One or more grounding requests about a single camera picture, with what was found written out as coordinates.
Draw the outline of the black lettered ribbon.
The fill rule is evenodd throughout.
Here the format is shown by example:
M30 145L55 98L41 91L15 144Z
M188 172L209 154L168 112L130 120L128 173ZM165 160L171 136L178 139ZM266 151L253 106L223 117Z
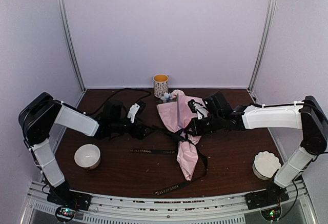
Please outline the black lettered ribbon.
M166 194L169 194L171 192L175 192L178 190L181 190L189 185L191 185L192 183L195 183L199 180L202 180L204 177L206 177L207 172L208 172L208 158L206 156L204 156L200 150L197 148L196 145L194 145L192 143L192 141L188 138L188 135L186 132L184 132L184 129L180 129L177 132L171 132L167 129L164 128L160 128L157 126L152 126L152 128L155 131L160 131L163 134L167 135L168 137L170 137L173 142L176 145L176 150L155 150L155 149L142 149L142 148L133 148L129 151L129 153L136 153L136 154L156 154L156 155L171 155L171 154L175 154L176 152L178 152L178 147L183 143L183 142L188 142L189 145L193 145L196 149L197 152L197 156L198 158L201 160L203 166L204 166L204 173L202 175L200 175L197 178L193 178L192 180L185 180L183 182L180 182L178 184L174 184L172 186L160 189L158 191L155 191L154 194L157 196L164 196Z

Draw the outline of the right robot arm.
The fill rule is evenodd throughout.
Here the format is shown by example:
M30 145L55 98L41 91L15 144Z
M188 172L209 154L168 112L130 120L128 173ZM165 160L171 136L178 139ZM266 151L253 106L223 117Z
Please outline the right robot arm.
M267 128L273 135L282 129L302 132L298 147L280 169L274 170L266 189L245 195L250 210L288 200L287 186L327 150L327 117L319 102L311 95L289 104L251 103L232 109L224 95L217 92L204 98L201 103L191 100L188 106L198 115L186 128L186 132L192 136L203 136L221 129L245 131Z

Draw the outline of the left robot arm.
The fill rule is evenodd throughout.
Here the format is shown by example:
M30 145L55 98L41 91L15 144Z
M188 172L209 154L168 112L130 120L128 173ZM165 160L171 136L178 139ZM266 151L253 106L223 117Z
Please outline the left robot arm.
M139 99L127 109L121 101L109 96L94 112L86 113L43 92L22 109L18 123L24 144L50 188L47 201L70 209L88 210L92 199L90 194L72 191L60 169L55 153L61 142L56 147L50 144L54 126L61 127L60 139L74 131L98 140L125 134L141 140L154 131L138 120L145 105Z

